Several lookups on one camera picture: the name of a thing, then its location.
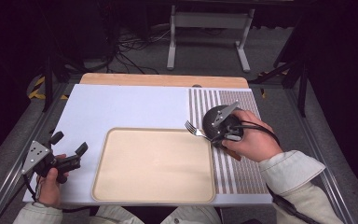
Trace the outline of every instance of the white sleeve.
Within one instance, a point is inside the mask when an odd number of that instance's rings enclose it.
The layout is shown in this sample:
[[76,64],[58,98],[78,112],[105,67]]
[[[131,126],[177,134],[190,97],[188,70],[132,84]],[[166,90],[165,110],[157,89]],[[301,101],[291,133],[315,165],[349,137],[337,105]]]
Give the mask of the white sleeve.
[[17,224],[59,224],[62,221],[62,211],[46,207],[41,203],[27,203],[19,212],[13,223]]
[[[319,223],[342,223],[325,193],[310,183],[324,168],[323,164],[300,151],[280,153],[259,163],[260,173],[269,188],[292,203],[298,212]],[[274,207],[278,223],[304,223],[276,204]]]

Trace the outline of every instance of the table leg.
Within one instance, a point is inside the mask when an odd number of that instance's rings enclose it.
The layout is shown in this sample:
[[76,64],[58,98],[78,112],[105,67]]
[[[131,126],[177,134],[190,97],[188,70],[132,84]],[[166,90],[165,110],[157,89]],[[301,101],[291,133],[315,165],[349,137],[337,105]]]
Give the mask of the table leg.
[[245,25],[243,26],[242,39],[241,39],[241,41],[237,41],[235,43],[236,48],[237,48],[237,52],[238,52],[238,56],[240,57],[242,70],[245,73],[250,72],[251,68],[249,66],[248,59],[246,58],[245,51],[243,50],[243,47],[245,46],[245,41],[246,41],[246,38],[247,38],[247,36],[249,34],[249,29],[251,28],[252,19],[254,17],[254,14],[255,14],[254,9],[249,10],[248,18],[246,20]]
[[167,69],[173,70],[175,66],[175,52],[176,52],[176,41],[175,41],[175,6],[172,6],[171,10],[171,43],[170,51],[168,52]]

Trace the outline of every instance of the metal stand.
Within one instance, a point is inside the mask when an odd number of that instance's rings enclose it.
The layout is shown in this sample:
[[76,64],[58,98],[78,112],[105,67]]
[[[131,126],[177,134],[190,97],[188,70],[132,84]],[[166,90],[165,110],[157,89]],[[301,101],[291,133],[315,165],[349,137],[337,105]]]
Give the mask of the metal stand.
[[248,14],[227,14],[227,13],[197,13],[197,12],[176,12],[175,6],[171,10],[171,43],[168,52],[167,69],[173,70],[176,52],[176,27],[202,27],[202,28],[223,28],[242,29],[241,41],[236,41],[236,49],[240,57],[241,66],[245,73],[251,71],[243,47],[249,29],[252,24],[255,10],[251,9]]

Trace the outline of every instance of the gray and white stripes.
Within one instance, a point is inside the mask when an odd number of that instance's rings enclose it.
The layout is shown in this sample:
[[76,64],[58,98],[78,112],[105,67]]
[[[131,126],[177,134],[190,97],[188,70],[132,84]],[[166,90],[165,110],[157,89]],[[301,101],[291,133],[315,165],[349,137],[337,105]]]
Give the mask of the gray and white stripes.
[[[189,89],[189,121],[202,127],[205,113],[217,105],[230,105],[239,100],[239,107],[259,113],[251,90],[220,91],[215,89]],[[236,161],[217,148],[213,149],[213,169],[216,193],[220,194],[266,194],[265,183],[257,163],[242,158]]]

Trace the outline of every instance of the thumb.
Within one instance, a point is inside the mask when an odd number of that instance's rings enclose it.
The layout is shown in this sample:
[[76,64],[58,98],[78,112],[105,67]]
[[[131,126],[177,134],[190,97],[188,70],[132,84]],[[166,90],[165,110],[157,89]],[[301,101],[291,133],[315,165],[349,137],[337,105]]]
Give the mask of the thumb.
[[58,170],[56,168],[51,168],[48,171],[48,175],[46,176],[45,179],[45,184],[44,184],[45,187],[56,186],[57,176],[58,176]]
[[233,146],[232,146],[233,144],[235,144],[235,142],[230,141],[230,140],[224,139],[224,140],[222,141],[222,145],[223,145],[224,147],[227,147],[228,149],[233,149]]

